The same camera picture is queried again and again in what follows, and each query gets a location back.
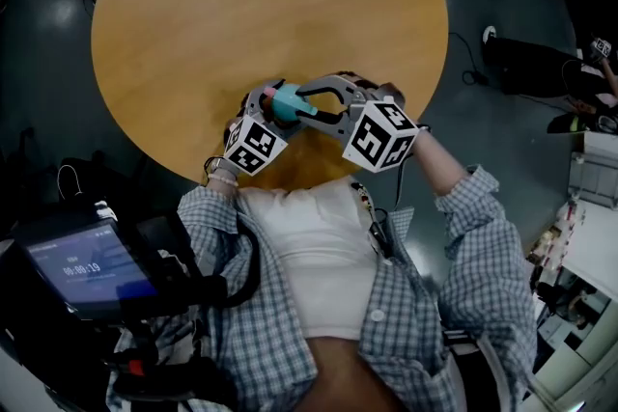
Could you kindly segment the person's right hand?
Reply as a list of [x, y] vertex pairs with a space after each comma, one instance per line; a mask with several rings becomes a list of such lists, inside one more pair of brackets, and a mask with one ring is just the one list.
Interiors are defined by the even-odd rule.
[[377, 84], [371, 80], [365, 79], [353, 71], [342, 71], [340, 75], [347, 81], [361, 89], [361, 93], [367, 99], [386, 100], [391, 97], [393, 101], [400, 107], [404, 108], [406, 99], [403, 93], [390, 82]]

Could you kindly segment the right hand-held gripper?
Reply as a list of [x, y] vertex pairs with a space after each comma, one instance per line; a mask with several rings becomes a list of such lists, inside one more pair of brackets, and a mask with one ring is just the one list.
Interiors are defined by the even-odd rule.
[[[361, 77], [350, 71], [331, 73], [301, 85], [295, 93], [309, 97], [335, 95], [341, 104], [361, 101], [357, 82]], [[347, 111], [333, 114], [318, 110], [315, 115], [300, 112], [300, 121], [331, 137], [350, 135]], [[372, 173], [398, 167], [418, 134], [418, 126], [406, 115], [393, 96], [368, 101], [354, 124], [342, 157]]]

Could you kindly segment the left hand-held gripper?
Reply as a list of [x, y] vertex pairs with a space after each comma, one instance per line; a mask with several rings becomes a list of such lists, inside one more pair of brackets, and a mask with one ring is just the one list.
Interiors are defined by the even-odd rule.
[[248, 176], [261, 172], [288, 146], [286, 141], [303, 129], [300, 121], [274, 118], [269, 124], [264, 117], [260, 101], [276, 100], [285, 83], [277, 78], [259, 84], [248, 95], [240, 121], [231, 128], [223, 156]]

